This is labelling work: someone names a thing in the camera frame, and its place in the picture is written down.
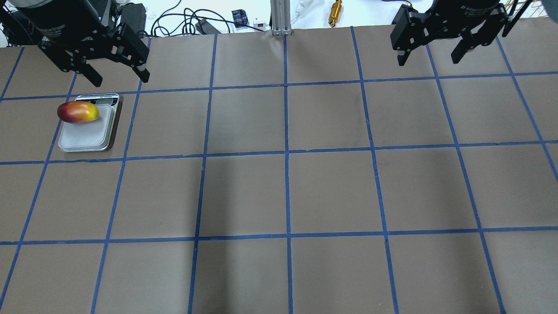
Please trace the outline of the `silver digital kitchen scale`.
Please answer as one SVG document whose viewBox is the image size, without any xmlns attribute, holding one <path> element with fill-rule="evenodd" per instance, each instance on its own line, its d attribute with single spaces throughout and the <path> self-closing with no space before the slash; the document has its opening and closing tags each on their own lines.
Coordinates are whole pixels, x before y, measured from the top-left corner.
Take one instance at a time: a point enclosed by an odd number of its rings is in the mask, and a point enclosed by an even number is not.
<svg viewBox="0 0 558 314">
<path fill-rule="evenodd" d="M 64 153 L 104 151 L 112 145 L 117 132 L 121 97 L 117 93 L 79 95 L 74 101 L 96 105 L 99 118 L 89 123 L 61 123 L 58 148 Z"/>
</svg>

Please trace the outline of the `small blue black device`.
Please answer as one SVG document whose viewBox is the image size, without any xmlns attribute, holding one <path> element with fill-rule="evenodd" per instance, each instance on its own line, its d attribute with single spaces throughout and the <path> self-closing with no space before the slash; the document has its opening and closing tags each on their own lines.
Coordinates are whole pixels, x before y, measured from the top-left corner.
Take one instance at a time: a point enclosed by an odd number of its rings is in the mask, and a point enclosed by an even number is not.
<svg viewBox="0 0 558 314">
<path fill-rule="evenodd" d="M 245 10 L 237 9 L 231 12 L 233 18 L 233 24 L 236 28 L 247 27 L 248 18 Z"/>
</svg>

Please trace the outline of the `aluminium frame post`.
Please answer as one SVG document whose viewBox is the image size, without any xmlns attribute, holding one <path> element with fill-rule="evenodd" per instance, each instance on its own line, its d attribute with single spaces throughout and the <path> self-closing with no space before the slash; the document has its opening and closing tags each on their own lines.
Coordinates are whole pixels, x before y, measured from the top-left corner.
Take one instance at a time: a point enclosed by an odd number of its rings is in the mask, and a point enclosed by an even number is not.
<svg viewBox="0 0 558 314">
<path fill-rule="evenodd" d="M 271 0 L 271 34 L 285 36 L 293 33 L 290 0 Z"/>
</svg>

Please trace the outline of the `black power brick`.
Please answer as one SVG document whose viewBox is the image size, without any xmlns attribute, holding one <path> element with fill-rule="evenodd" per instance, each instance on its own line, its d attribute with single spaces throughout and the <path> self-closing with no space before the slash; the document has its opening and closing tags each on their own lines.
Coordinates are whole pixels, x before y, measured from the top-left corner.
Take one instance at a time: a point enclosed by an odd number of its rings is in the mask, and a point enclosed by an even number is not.
<svg viewBox="0 0 558 314">
<path fill-rule="evenodd" d="M 118 9 L 120 18 L 119 24 L 126 24 L 135 33 L 142 33 L 145 30 L 147 20 L 147 10 L 142 3 L 128 3 Z"/>
</svg>

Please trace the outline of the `red yellow mango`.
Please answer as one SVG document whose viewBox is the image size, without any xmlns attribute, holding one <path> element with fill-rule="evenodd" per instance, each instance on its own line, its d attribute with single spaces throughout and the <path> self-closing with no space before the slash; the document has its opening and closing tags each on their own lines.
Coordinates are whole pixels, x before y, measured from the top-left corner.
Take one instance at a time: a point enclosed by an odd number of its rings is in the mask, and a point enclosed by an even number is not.
<svg viewBox="0 0 558 314">
<path fill-rule="evenodd" d="M 98 119 L 99 115 L 98 107 L 87 101 L 65 102 L 57 109 L 57 116 L 64 123 L 89 123 Z"/>
</svg>

